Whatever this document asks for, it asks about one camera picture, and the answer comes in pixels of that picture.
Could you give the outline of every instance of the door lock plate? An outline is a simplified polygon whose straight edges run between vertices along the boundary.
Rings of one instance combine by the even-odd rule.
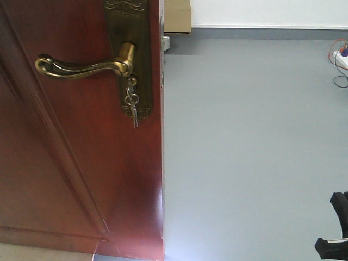
[[[138,80],[136,94],[139,96],[138,119],[147,118],[152,111],[152,81],[150,27],[147,0],[103,0],[105,17],[113,54],[116,56],[124,42],[135,46],[132,77]],[[132,117],[125,103],[127,78],[118,77],[123,111]]]

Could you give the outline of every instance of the floor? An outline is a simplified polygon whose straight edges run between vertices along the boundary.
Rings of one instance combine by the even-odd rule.
[[[316,239],[341,236],[329,199],[348,190],[338,37],[236,37],[175,38],[165,56],[166,261],[319,260]]]
[[[92,261],[93,255],[0,243],[0,261]]]

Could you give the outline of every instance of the white wall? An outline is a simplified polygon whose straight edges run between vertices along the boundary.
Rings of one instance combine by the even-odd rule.
[[[191,0],[193,27],[348,29],[344,0]]]

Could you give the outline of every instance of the door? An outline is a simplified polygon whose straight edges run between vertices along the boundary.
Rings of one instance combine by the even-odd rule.
[[[159,1],[147,3],[153,108],[136,129],[114,73],[64,81],[34,66],[43,52],[111,57],[102,1],[0,3],[0,242],[163,260]]]

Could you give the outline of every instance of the brass door handle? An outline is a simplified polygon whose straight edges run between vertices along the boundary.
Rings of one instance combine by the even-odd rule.
[[[130,42],[122,44],[119,56],[91,65],[78,65],[55,60],[48,54],[41,54],[35,61],[38,72],[59,79],[80,79],[107,69],[128,77],[133,72],[135,46]]]
[[[136,115],[138,120],[142,120],[149,117],[152,111],[149,1],[102,2],[111,47],[116,58],[90,65],[78,65],[41,54],[35,61],[35,67],[41,74],[58,79],[79,79],[103,70],[113,70],[120,76],[118,78],[123,112],[129,117],[135,118]]]

